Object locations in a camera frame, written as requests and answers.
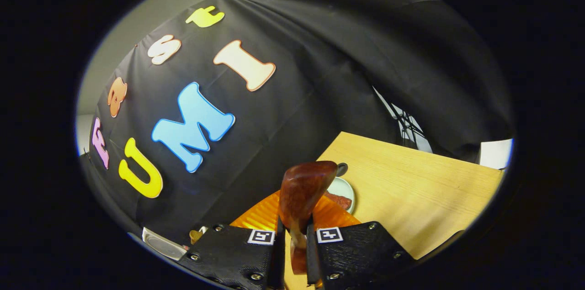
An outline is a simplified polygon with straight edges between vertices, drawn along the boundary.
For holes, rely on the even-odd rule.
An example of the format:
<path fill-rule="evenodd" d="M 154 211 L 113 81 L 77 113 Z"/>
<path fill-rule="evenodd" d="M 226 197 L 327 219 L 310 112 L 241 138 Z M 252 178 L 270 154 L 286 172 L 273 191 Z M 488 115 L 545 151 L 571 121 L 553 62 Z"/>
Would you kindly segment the red meat piece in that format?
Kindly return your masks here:
<path fill-rule="evenodd" d="M 346 211 L 349 211 L 351 209 L 351 205 L 352 205 L 353 201 L 350 198 L 347 198 L 347 197 L 341 196 L 341 195 L 331 194 L 329 191 L 326 191 L 324 193 L 324 196 L 326 198 L 329 198 L 331 201 L 337 203 L 340 207 L 342 207 Z"/>

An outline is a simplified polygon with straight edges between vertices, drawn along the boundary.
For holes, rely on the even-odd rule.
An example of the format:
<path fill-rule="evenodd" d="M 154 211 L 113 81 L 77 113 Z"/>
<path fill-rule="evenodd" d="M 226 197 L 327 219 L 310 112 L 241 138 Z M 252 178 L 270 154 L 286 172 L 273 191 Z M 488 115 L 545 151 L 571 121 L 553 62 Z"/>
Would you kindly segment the brown wooden spoon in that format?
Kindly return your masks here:
<path fill-rule="evenodd" d="M 291 237 L 290 261 L 294 275 L 307 273 L 307 225 L 337 173 L 337 163 L 316 161 L 295 165 L 283 176 L 278 216 Z"/>

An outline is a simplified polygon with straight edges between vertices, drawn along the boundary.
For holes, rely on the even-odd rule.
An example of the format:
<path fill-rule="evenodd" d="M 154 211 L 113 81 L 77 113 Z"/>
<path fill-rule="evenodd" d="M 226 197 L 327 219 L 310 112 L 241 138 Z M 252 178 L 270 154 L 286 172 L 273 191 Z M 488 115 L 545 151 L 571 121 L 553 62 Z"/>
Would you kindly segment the white rice cooker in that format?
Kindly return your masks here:
<path fill-rule="evenodd" d="M 142 241 L 159 254 L 179 261 L 190 250 L 189 246 L 177 244 L 146 227 L 142 228 Z"/>

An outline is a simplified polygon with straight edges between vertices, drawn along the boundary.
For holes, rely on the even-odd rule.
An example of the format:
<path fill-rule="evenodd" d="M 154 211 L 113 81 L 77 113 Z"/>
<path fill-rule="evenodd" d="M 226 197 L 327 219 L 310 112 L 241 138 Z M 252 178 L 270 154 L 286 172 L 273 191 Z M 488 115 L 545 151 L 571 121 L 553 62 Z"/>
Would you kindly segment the black backdrop cloth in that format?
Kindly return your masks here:
<path fill-rule="evenodd" d="M 153 28 L 101 84 L 86 181 L 126 232 L 179 245 L 230 223 L 340 132 L 474 163 L 514 137 L 491 50 L 441 0 L 202 0 Z"/>

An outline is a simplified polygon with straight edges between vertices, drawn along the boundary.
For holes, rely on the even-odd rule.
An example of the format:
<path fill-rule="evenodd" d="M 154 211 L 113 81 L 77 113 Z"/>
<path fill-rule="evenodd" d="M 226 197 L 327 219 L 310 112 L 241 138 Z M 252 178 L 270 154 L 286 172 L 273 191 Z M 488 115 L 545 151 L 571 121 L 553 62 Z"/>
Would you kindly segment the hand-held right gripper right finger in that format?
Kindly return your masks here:
<path fill-rule="evenodd" d="M 392 290 L 416 259 L 381 223 L 361 222 L 322 196 L 308 222 L 306 263 L 318 290 Z"/>

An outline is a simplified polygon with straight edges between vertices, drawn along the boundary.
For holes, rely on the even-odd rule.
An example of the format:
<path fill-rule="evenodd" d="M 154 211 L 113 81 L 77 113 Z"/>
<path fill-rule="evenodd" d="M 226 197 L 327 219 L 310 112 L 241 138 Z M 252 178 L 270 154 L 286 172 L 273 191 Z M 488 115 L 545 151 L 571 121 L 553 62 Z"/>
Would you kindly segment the pale green plate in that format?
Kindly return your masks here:
<path fill-rule="evenodd" d="M 341 195 L 350 198 L 353 201 L 353 203 L 351 205 L 351 209 L 347 212 L 353 214 L 356 205 L 356 196 L 353 187 L 351 186 L 351 184 L 349 184 L 349 182 L 347 182 L 343 178 L 336 177 L 326 191 L 329 191 L 331 194 Z"/>

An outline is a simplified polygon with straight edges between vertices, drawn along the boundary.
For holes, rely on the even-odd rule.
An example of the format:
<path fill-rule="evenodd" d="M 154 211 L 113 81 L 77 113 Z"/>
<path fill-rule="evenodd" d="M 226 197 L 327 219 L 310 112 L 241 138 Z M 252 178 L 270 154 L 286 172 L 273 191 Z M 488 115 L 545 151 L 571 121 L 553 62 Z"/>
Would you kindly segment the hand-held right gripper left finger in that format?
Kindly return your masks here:
<path fill-rule="evenodd" d="M 285 290 L 285 232 L 280 192 L 264 198 L 230 224 L 216 223 L 178 260 L 186 273 L 220 288 Z"/>

